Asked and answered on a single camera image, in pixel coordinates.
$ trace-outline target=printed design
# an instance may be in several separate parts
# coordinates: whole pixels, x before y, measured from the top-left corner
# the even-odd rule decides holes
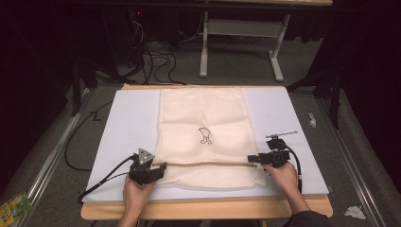
[[[205,127],[199,128],[199,131],[203,135],[203,139],[200,140],[201,144],[205,144],[205,143],[212,144],[213,143],[212,141],[210,141],[210,138],[209,138],[210,131],[207,128],[205,128]]]

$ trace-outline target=person's right hand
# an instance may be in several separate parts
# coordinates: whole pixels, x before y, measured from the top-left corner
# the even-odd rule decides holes
[[[297,171],[292,163],[286,162],[281,167],[271,165],[261,165],[272,176],[275,184],[280,187],[284,193],[298,191]]]

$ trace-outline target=dark sleeve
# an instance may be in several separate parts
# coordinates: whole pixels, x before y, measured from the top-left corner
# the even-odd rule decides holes
[[[290,227],[332,227],[327,216],[314,211],[303,211],[292,216]]]

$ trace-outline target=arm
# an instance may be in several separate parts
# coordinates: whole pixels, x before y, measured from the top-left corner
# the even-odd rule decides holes
[[[123,217],[118,223],[119,227],[135,227],[142,210],[148,203],[148,197],[156,182],[139,185],[132,181],[127,175],[124,184],[124,205]]]
[[[262,165],[272,176],[276,185],[287,198],[292,214],[310,211],[309,206],[298,190],[297,172],[293,164],[286,162],[283,166],[275,168],[270,165]]]

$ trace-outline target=white board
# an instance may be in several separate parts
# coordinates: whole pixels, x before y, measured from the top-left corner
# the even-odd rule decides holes
[[[270,152],[266,135],[297,131],[282,139],[297,154],[303,171],[304,195],[327,195],[324,183],[287,90],[281,86],[241,88],[248,105],[258,152]],[[117,91],[100,141],[87,188],[101,181],[119,163],[143,148],[153,152],[158,136],[160,90]],[[128,172],[132,161],[114,175]],[[268,185],[243,189],[185,188],[176,184],[156,184],[151,200],[276,197],[280,190],[267,173]],[[89,194],[83,201],[122,201],[125,176],[112,179]]]

